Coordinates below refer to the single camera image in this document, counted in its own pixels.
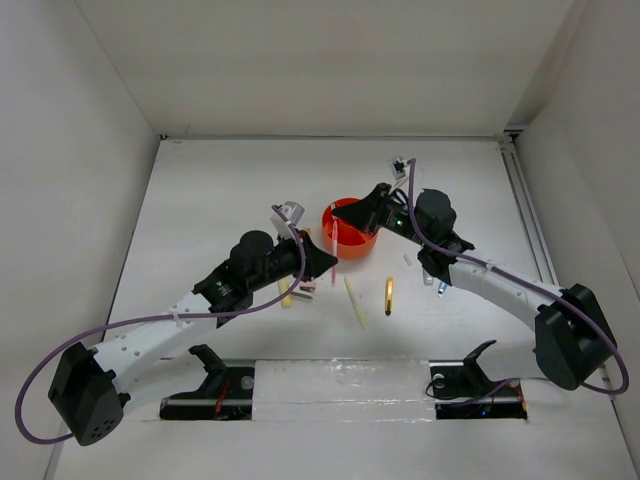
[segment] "white platform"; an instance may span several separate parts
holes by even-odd
[[[386,160],[398,154],[418,158],[419,186],[450,195],[458,212],[456,230],[463,238],[493,260],[533,277],[531,249],[494,141],[164,141],[111,321],[171,306],[227,258],[242,233],[273,231],[273,203],[303,204],[307,212],[300,226],[310,226],[314,241],[321,244],[324,208],[334,199],[364,196],[376,183],[390,181]],[[406,265],[405,253],[414,259],[412,267]],[[531,341],[524,325],[470,294],[450,289],[438,298],[435,287],[422,285],[416,253],[417,246],[382,231],[369,258],[339,265],[335,287],[328,275],[320,279],[312,304],[294,300],[289,310],[275,306],[239,317],[203,340],[222,358],[395,359],[389,362],[405,362],[407,371],[416,365],[408,358],[459,358],[492,338],[506,346]],[[364,330],[344,289],[345,274],[365,311]],[[386,317],[383,291],[390,275],[396,289],[393,314]],[[255,304],[276,294],[275,286],[266,288],[255,296]],[[257,382],[282,385],[285,400],[270,397],[267,402],[271,416],[230,424],[162,422],[154,421],[156,407],[151,406],[93,447],[70,442],[56,478],[157,479],[205,473],[291,479],[635,478],[604,396],[526,382],[530,422],[432,421],[430,403],[421,396],[412,399],[424,401],[419,410],[402,419],[383,412],[377,416],[376,409],[374,415],[361,415],[357,407],[335,417],[316,411],[291,418],[285,404],[328,403],[330,410],[341,401],[320,394],[339,379],[310,376],[305,365],[293,362],[285,377],[277,368],[263,368],[262,377],[256,377]],[[384,372],[378,372],[376,382],[391,381]],[[415,382],[411,388],[419,392],[421,369],[409,377],[407,385]],[[307,397],[300,397],[301,392]],[[380,395],[374,392],[367,400],[376,404],[384,400]],[[424,421],[413,421],[418,417]],[[378,421],[384,418],[389,421]]]

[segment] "orange bowl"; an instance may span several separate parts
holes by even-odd
[[[341,198],[336,200],[336,207],[343,207],[355,203],[359,198]],[[338,257],[345,260],[356,260],[369,255],[376,244],[378,234],[368,235],[362,233],[337,219],[338,222]],[[322,214],[322,240],[329,252],[333,252],[333,215],[331,215],[331,205]]]

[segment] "black mount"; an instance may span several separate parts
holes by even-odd
[[[407,205],[399,203],[391,189],[388,183],[379,183],[362,200],[335,208],[333,215],[361,232],[372,234],[380,228],[386,228],[421,245],[423,248],[418,252],[418,260],[422,268],[432,277],[450,285],[449,265],[455,259],[423,244],[411,225]],[[418,195],[414,212],[420,231],[436,245],[458,253],[475,248],[453,231],[457,215],[449,197],[443,192],[424,189]]]
[[[222,387],[227,367],[207,345],[189,349],[204,364],[207,377],[199,391],[216,395]],[[123,408],[131,399],[113,385],[116,375],[105,372],[93,358],[94,352],[78,342],[67,348],[49,388],[49,400],[81,446],[92,445],[120,424]]]
[[[319,277],[338,259],[316,247],[309,234],[298,231],[306,255],[303,281]],[[193,287],[211,304],[211,313],[244,310],[253,304],[253,292],[300,271],[300,252],[294,239],[274,247],[271,236],[260,230],[245,233],[231,249],[229,259]],[[217,328],[231,320],[218,318]]]
[[[562,291],[562,298],[591,318],[617,346],[591,290],[575,284]],[[559,387],[575,390],[611,357],[611,352],[591,327],[558,302],[538,310],[534,349],[538,367]]]
[[[496,340],[484,342],[459,361],[431,362],[430,386],[433,396],[440,400],[452,400],[459,397],[479,397],[495,388],[499,382],[492,382],[478,365],[478,357]]]
[[[196,391],[176,393],[164,399],[160,406],[160,418],[251,420],[255,363],[225,364],[207,345],[191,347],[189,352],[205,363],[207,378]]]

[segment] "purple cable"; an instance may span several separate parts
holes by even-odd
[[[489,264],[487,262],[485,262],[484,260],[472,257],[471,255],[465,255],[463,253],[452,252],[451,250],[447,250],[446,248],[442,248],[442,247],[436,245],[435,243],[431,242],[427,237],[425,237],[424,234],[420,231],[420,227],[418,226],[418,221],[416,220],[415,212],[413,211],[413,209],[414,209],[413,187],[414,187],[414,182],[415,182],[416,159],[413,158],[413,159],[409,160],[408,163],[409,163],[409,202],[408,202],[408,210],[409,210],[409,219],[411,220],[411,225],[413,226],[413,229],[415,230],[416,235],[418,235],[420,240],[422,240],[425,245],[427,245],[432,250],[435,250],[436,252],[440,252],[440,253],[442,253],[444,255],[447,255],[447,256],[453,257],[453,258],[461,258],[461,259],[466,260],[468,262],[475,263],[476,265],[480,265],[482,268],[489,268]],[[587,325],[589,325],[589,327],[591,329],[593,329],[593,331],[598,335],[598,337],[600,337],[600,339],[604,342],[604,344],[607,346],[607,348],[611,352],[611,355],[615,359],[616,363],[618,364],[618,368],[620,369],[620,375],[622,376],[622,385],[619,388],[611,389],[611,390],[610,389],[606,389],[606,388],[596,387],[596,386],[590,385],[588,383],[583,383],[582,384],[583,387],[586,387],[589,390],[593,390],[594,392],[605,393],[605,394],[608,394],[608,395],[621,395],[621,394],[623,394],[624,392],[626,392],[628,390],[628,388],[629,388],[629,371],[627,370],[627,366],[625,365],[624,360],[622,359],[622,356],[620,355],[620,352],[618,351],[618,349],[615,346],[615,344],[611,341],[611,339],[607,336],[607,334],[604,333],[604,331],[598,326],[598,324],[596,322],[594,322],[587,314],[582,312],[580,309],[574,307],[572,304],[567,302],[562,297],[560,297],[558,295],[555,295],[555,294],[553,294],[551,292],[548,292],[544,288],[539,287],[538,285],[536,285],[534,283],[531,283],[531,282],[528,282],[526,280],[523,280],[522,278],[517,277],[517,276],[515,276],[515,275],[513,275],[513,274],[511,274],[511,273],[509,273],[509,272],[507,272],[505,270],[502,270],[499,267],[495,267],[494,266],[491,271],[494,272],[494,273],[497,273],[498,275],[500,275],[503,278],[506,278],[507,280],[510,280],[510,281],[520,285],[521,287],[533,290],[534,292],[539,293],[540,295],[543,295],[543,296],[553,300],[554,302],[558,302],[560,305],[562,305],[563,307],[565,307],[568,310],[570,310],[573,314],[578,316],[582,321],[584,321]],[[512,380],[513,379],[511,379],[511,378],[503,380],[491,392],[489,392],[489,393],[487,393],[487,394],[485,394],[485,395],[483,395],[481,397],[474,398],[474,399],[471,399],[471,400],[466,400],[464,402],[456,403],[454,405],[459,405],[459,406],[469,405],[470,403],[474,403],[477,400],[482,400],[483,398],[489,397],[489,396],[493,395],[494,393],[496,393],[501,388],[504,388],[504,386],[506,386]]]
[[[283,294],[278,295],[273,300],[268,301],[267,303],[263,303],[262,305],[258,305],[257,307],[248,308],[246,310],[238,310],[236,312],[221,312],[221,313],[187,313],[187,314],[184,314],[184,315],[180,315],[179,318],[184,318],[184,319],[212,319],[212,318],[236,317],[238,315],[247,315],[249,313],[259,312],[260,310],[264,310],[265,308],[269,308],[270,306],[275,305],[276,303],[278,303],[280,300],[285,298],[287,295],[289,295],[291,292],[293,292],[296,289],[296,287],[298,286],[298,284],[300,283],[300,281],[302,279],[302,276],[304,275],[304,270],[305,270],[306,265],[307,265],[306,257],[305,257],[305,254],[304,254],[304,246],[302,245],[302,241],[300,240],[300,238],[298,236],[298,233],[296,232],[295,228],[287,220],[287,217],[275,205],[273,205],[271,208],[287,224],[287,226],[289,227],[289,230],[291,230],[291,233],[293,233],[293,239],[295,240],[296,245],[298,246],[298,249],[300,250],[300,272],[298,273],[298,276],[296,277],[296,279],[293,282],[293,284],[289,287],[289,289],[286,292],[284,292]],[[22,385],[22,388],[20,389],[20,392],[18,393],[18,397],[16,398],[14,416],[15,416],[16,426],[18,427],[18,430],[20,430],[20,433],[22,434],[22,436],[24,438],[26,438],[27,440],[29,440],[31,443],[35,443],[37,445],[52,445],[54,443],[64,442],[65,440],[68,440],[71,437],[73,437],[73,435],[70,434],[70,433],[67,434],[67,435],[63,435],[61,437],[57,437],[57,438],[39,438],[39,437],[36,437],[35,435],[33,435],[27,429],[26,425],[24,424],[24,419],[22,418],[22,406],[24,404],[24,397],[26,396],[27,391],[29,390],[29,387],[31,387],[31,384],[33,383],[35,378],[38,376],[38,374],[42,371],[42,369],[44,367],[46,367],[47,364],[51,360],[53,360],[58,354],[62,353],[64,350],[69,348],[71,345],[74,345],[75,343],[79,342],[80,340],[82,340],[84,338],[87,338],[87,337],[89,337],[91,335],[94,335],[96,333],[106,332],[108,330],[113,330],[115,328],[120,328],[120,327],[126,327],[128,325],[136,325],[136,324],[140,324],[140,323],[159,322],[159,321],[163,321],[163,320],[172,320],[173,321],[173,320],[175,320],[175,318],[174,318],[173,315],[153,315],[151,317],[133,318],[131,320],[123,320],[121,322],[115,322],[115,323],[111,323],[111,324],[107,324],[107,325],[101,325],[99,327],[91,328],[91,329],[89,329],[89,330],[87,330],[85,332],[79,333],[75,337],[70,338],[66,342],[64,342],[61,345],[59,345],[58,347],[56,347],[51,353],[49,353],[46,357],[44,357],[40,361],[40,363],[38,363],[38,365],[36,365],[36,367],[33,369],[33,371],[29,374],[27,379],[24,381],[24,384]]]

